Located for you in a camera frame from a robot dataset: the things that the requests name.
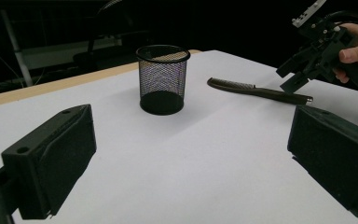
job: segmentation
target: robotic end effector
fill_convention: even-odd
[[[345,27],[339,25],[345,22],[358,23],[358,14],[339,11],[324,18],[312,17],[324,2],[325,0],[317,1],[299,18],[293,20],[299,33],[310,42],[277,69],[276,72],[281,77],[295,73],[281,85],[285,92],[293,93],[319,75],[333,82],[336,76],[332,71],[334,67],[345,70],[351,82],[358,87],[358,63],[341,63],[338,58],[340,50],[353,47],[357,41]]]

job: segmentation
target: cable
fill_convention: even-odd
[[[0,56],[0,60],[7,66],[8,69],[10,69],[10,71],[16,76],[16,78],[18,80],[21,80],[21,77],[19,76],[19,74],[17,74],[16,71],[14,71],[14,69],[12,67],[10,67],[10,65],[8,65],[8,63],[1,56]]]
[[[122,0],[111,0],[110,2],[106,3],[103,7],[101,7],[100,10],[98,10],[97,15],[100,14],[100,12],[104,11],[105,9],[121,1]]]
[[[41,10],[39,11],[39,18],[40,18],[40,23],[41,23],[41,27],[42,27],[43,40],[45,41],[45,46],[47,46],[48,45],[48,39],[46,38],[45,23],[43,23],[43,14],[42,14]],[[46,67],[43,67],[42,73],[40,74],[39,78],[34,83],[34,85],[37,85],[37,83],[40,81],[42,76],[45,75],[45,71],[46,71]]]
[[[355,11],[348,11],[348,10],[337,11],[337,12],[327,14],[324,18],[327,21],[336,21],[337,24],[343,24],[343,23],[358,24],[358,12],[355,12]]]

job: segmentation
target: black mesh pencil cup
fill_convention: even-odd
[[[176,46],[151,45],[136,50],[141,108],[170,115],[184,106],[186,67],[190,52]]]

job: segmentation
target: finger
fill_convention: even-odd
[[[356,63],[358,62],[358,46],[349,49],[342,49],[338,54],[339,60],[342,63]]]
[[[339,79],[339,81],[341,81],[341,83],[347,83],[350,81],[350,78],[349,77],[342,77]]]
[[[350,80],[347,77],[347,73],[342,69],[333,68],[333,72],[334,72],[334,74],[336,74],[336,78],[342,83],[347,83]]]
[[[343,23],[339,26],[345,27],[348,29],[349,32],[351,32],[354,35],[358,35],[358,24],[355,23]]]

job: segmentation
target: white tabletop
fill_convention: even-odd
[[[16,211],[16,223],[358,223],[287,150],[294,105],[206,84],[280,91],[286,79],[275,70],[216,50],[194,54],[185,107],[169,116],[141,109],[137,70],[0,105],[0,153],[76,105],[91,104],[97,139],[58,215],[22,220]],[[358,91],[312,80],[297,93],[358,125]]]

